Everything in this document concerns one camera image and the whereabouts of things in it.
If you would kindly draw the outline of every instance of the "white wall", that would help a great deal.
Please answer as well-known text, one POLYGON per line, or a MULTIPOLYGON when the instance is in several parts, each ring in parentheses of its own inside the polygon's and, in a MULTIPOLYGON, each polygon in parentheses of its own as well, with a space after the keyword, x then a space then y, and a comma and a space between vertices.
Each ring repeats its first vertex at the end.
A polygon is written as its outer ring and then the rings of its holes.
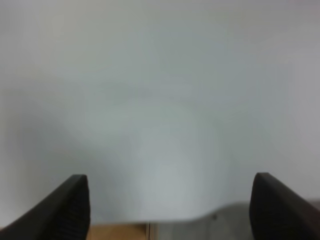
POLYGON ((73 173, 95 223, 191 219, 268 171, 320 196, 320 6, 0 2, 0 225, 73 173))

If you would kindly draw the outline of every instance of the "gray floor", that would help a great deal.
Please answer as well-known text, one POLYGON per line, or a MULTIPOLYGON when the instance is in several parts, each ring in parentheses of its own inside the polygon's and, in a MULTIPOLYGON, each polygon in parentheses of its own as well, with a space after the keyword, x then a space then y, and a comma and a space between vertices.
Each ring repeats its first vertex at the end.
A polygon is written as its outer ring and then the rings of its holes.
POLYGON ((253 240, 249 205, 237 204, 198 220, 158 225, 158 240, 253 240))

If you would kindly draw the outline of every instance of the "wooden floor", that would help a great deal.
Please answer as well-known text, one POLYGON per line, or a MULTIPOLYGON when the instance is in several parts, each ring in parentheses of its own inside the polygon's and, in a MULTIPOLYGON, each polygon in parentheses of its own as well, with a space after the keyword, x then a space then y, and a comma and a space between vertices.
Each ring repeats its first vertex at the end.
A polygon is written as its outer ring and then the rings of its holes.
POLYGON ((94 225, 86 240, 146 240, 146 225, 94 225))

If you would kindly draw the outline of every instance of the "wooden surface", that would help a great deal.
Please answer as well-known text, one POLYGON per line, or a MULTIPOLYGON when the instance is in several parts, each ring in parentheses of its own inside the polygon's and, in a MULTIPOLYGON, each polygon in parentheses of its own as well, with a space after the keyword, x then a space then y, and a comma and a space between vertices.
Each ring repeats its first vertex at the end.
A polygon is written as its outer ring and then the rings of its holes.
POLYGON ((146 225, 95 225, 86 240, 147 240, 146 225))

